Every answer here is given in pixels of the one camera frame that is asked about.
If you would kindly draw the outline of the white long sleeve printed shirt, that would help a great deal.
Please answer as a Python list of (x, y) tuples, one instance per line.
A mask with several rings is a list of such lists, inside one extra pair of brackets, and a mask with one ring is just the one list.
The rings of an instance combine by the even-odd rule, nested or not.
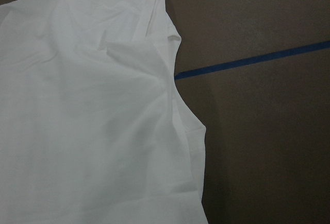
[(1, 223), (206, 223), (165, 0), (1, 5)]

